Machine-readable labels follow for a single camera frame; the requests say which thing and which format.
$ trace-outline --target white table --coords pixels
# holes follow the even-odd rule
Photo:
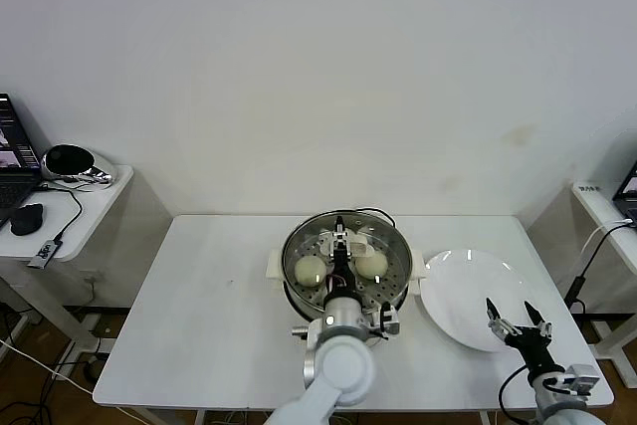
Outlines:
[[[83,213],[64,233],[62,247],[47,268],[55,268],[55,262],[71,261],[78,256],[131,177],[132,168],[119,165],[117,180],[111,187],[101,191],[74,192],[82,203]],[[25,200],[25,204],[33,203],[44,205],[44,221],[38,231],[28,236],[15,236],[11,233],[9,223],[0,228],[0,277],[26,303],[72,340],[65,356],[67,361],[75,361],[82,351],[95,351],[98,347],[99,340],[89,330],[99,316],[90,315],[85,322],[78,322],[49,292],[43,281],[42,271],[27,268],[25,262],[30,261],[42,245],[53,239],[74,217],[78,212],[78,205],[69,194],[55,191],[33,193]],[[6,285],[3,285],[0,292],[4,291],[3,296],[8,299],[10,306],[23,309],[15,298],[6,294],[6,289]],[[112,340],[103,339],[100,342],[100,351],[109,351],[112,344]],[[69,373],[72,368],[71,365],[62,367],[63,373]]]
[[[290,330],[304,321],[281,288],[266,279],[265,270],[271,249],[281,247],[303,219],[175,218],[116,340],[94,401],[147,408],[274,409],[301,394],[305,348]],[[536,306],[553,322],[550,351],[555,360],[594,365],[602,378],[590,405],[613,401],[517,219],[404,216],[396,222],[425,260],[445,249],[475,248],[517,268],[533,286]],[[399,316],[400,334],[373,349],[376,381],[354,409],[499,408],[500,385],[522,364],[516,351],[491,354],[461,345],[431,321],[414,296]],[[505,403],[512,409],[535,408],[523,377],[511,383]]]
[[[599,226],[610,221],[624,219],[624,216],[612,203],[612,197],[620,185],[620,182],[579,181],[573,184],[572,191]],[[607,241],[617,251],[626,267],[633,274],[637,274],[637,234],[635,231],[628,228],[619,229],[612,233]],[[601,338],[600,342],[590,346],[595,357],[611,360],[624,385],[628,388],[637,388],[637,373],[623,351],[624,345],[637,338],[637,315],[613,332],[604,321],[595,320],[592,325]]]

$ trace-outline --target wooden floor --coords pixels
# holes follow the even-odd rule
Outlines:
[[[125,316],[103,316],[96,327],[96,334],[102,337],[115,337],[124,320]],[[0,321],[0,336],[6,336],[5,329],[4,322]],[[589,342],[597,341],[590,325],[585,325],[583,331]],[[60,360],[68,342],[45,320],[35,326],[29,325],[16,341],[20,349],[49,364]],[[631,342],[625,350],[633,363],[637,365],[637,340]],[[630,390],[623,386],[610,362],[601,361],[600,365],[615,393],[615,402],[609,407],[592,410],[592,413],[610,425],[637,424],[637,390]],[[84,377],[83,367],[83,364],[76,366],[72,378],[84,388],[92,389],[93,386]],[[92,375],[98,375],[100,369],[101,364],[94,363],[90,372]],[[44,369],[11,352],[0,363],[0,410],[15,401],[38,403],[47,376],[48,373]],[[57,425],[138,425],[139,423],[115,409],[94,404],[88,394],[62,381],[56,381],[48,397],[47,405],[51,411],[52,421]],[[36,411],[37,407],[13,405],[0,412],[0,425],[29,425]],[[248,425],[260,425],[267,417],[264,412],[250,412],[247,416],[237,412],[232,417],[229,417],[228,413],[209,412],[206,423],[214,421],[218,423],[230,418],[237,424],[243,424],[245,420]],[[194,411],[179,411],[175,414],[184,425],[194,423]],[[528,414],[518,415],[531,418]],[[494,414],[491,413],[490,416],[493,423]],[[332,417],[330,423],[338,425],[480,425],[481,423],[478,413],[353,413],[343,414],[342,417],[344,418]],[[34,421],[32,425],[41,423],[49,422]],[[498,423],[505,423],[502,413],[498,414]]]

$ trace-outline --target laptop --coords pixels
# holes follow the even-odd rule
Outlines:
[[[40,161],[9,96],[0,94],[0,227],[42,181]]]

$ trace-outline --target black mouse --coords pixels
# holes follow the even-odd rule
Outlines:
[[[16,236],[25,236],[36,232],[42,226],[42,204],[28,204],[11,215],[11,232]]]

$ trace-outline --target laptop screen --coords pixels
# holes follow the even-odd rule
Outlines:
[[[0,171],[40,168],[40,162],[27,138],[9,97],[0,94]]]

